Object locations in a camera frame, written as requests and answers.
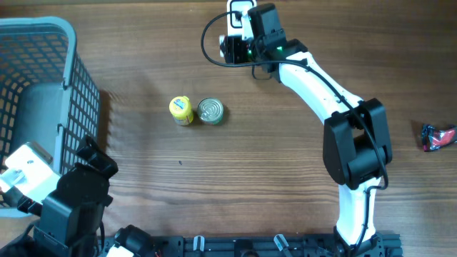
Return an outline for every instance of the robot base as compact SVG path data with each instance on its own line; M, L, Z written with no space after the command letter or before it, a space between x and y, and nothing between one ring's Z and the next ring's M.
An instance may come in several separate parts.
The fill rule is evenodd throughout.
M378 243L363 257L402 257L400 235L376 233ZM159 257L333 257L335 236L333 234L310 234L304 236L286 236L288 252L280 252L273 242L273 237L233 237L205 238L204 251L194 250L194 238L182 236L153 237L160 249ZM114 238L105 240L105 247L100 256L107 256Z

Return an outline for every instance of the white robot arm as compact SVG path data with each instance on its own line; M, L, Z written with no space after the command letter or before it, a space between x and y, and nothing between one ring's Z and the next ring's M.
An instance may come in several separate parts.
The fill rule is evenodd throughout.
M381 157L383 165L391 160L382 105L375 99L364 102L345 90L319 67L305 46L296 39L287 41L273 4L257 6L255 0L228 0L227 14L228 36L219 38L220 54L226 63L230 67L259 64L276 80L294 90L324 124L323 159L328 172L339 184L340 214L335 233L344 242L347 255L360 254L360 251L357 253L360 245L376 232L373 225L376 191L371 189L381 188L378 185L384 175L376 158ZM365 131L365 138L348 135L348 124L352 129L360 119L355 114L370 123L364 126L369 130ZM367 137L376 139L373 145L376 144L378 153L374 147L367 146ZM351 157L348 158L347 152L351 152Z

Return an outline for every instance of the tin can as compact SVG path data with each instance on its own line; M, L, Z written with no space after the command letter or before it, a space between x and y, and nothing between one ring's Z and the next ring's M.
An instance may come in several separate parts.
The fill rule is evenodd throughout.
M192 105L187 96L175 97L171 100L169 108L174 121L179 125L189 125L194 119Z
M203 99L199 103L197 114L205 124L216 125L224 116L224 106L218 99Z

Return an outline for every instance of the can label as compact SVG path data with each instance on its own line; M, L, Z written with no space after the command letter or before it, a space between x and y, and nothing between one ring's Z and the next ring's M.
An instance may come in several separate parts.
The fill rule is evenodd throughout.
M176 110L179 110L179 109L184 110L184 108L186 107L186 103L181 101L181 99L176 99L173 103L175 105L174 108Z
M194 119L194 113L193 111L190 112L190 114L188 116L186 116L186 118L184 119L178 119L176 118L175 116L173 117L174 118L174 121L178 124L178 125L182 125L182 126L185 126L185 125L189 125L193 119Z

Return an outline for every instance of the metal can lid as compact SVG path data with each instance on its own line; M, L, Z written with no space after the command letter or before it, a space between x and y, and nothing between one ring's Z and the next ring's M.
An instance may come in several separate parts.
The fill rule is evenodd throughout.
M222 118L224 114L224 106L215 98L203 99L197 108L197 114L202 121L215 122Z

